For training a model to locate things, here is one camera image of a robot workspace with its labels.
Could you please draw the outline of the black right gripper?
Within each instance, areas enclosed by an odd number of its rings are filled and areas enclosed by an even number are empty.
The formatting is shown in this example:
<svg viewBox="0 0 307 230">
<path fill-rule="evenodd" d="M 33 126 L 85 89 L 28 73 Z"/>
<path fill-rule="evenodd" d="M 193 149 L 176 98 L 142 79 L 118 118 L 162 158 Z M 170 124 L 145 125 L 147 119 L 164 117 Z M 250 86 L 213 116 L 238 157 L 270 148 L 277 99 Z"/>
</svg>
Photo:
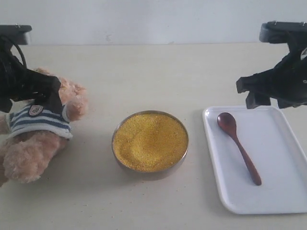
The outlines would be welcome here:
<svg viewBox="0 0 307 230">
<path fill-rule="evenodd" d="M 277 100 L 281 109 L 307 104 L 307 40 L 288 38 L 286 40 L 263 40 L 264 43 L 286 43 L 289 53 L 273 68 L 236 81 L 238 93 L 249 91 L 246 97 L 247 109 L 271 106 L 271 99 Z"/>
</svg>

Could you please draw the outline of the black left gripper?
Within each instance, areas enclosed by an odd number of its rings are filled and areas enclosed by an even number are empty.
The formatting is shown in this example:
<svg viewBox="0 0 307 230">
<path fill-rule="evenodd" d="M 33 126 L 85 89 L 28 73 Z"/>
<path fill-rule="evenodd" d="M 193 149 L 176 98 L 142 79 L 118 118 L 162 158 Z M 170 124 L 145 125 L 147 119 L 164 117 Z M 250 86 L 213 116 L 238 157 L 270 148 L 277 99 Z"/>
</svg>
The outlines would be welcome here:
<svg viewBox="0 0 307 230">
<path fill-rule="evenodd" d="M 8 113 L 13 102 L 33 100 L 53 113 L 61 113 L 58 77 L 27 68 L 18 44 L 6 36 L 0 37 L 0 110 Z"/>
</svg>

